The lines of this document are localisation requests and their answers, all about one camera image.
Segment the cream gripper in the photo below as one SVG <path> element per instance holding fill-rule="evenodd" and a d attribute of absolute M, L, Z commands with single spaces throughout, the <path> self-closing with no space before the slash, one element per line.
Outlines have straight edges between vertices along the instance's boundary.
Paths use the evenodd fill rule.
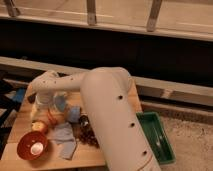
<path fill-rule="evenodd" d="M 35 102 L 32 106 L 32 110 L 30 112 L 30 119 L 36 120 L 40 115 L 45 114 L 49 109 L 48 105 L 38 104 Z"/>

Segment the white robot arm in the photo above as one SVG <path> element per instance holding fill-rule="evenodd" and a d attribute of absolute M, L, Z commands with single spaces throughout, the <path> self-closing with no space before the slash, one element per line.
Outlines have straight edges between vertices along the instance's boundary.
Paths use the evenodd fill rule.
<path fill-rule="evenodd" d="M 31 82 L 40 106 L 47 106 L 57 91 L 80 92 L 110 171 L 161 171 L 128 99 L 131 85 L 131 75 L 121 67 L 99 67 L 64 77 L 47 71 Z"/>

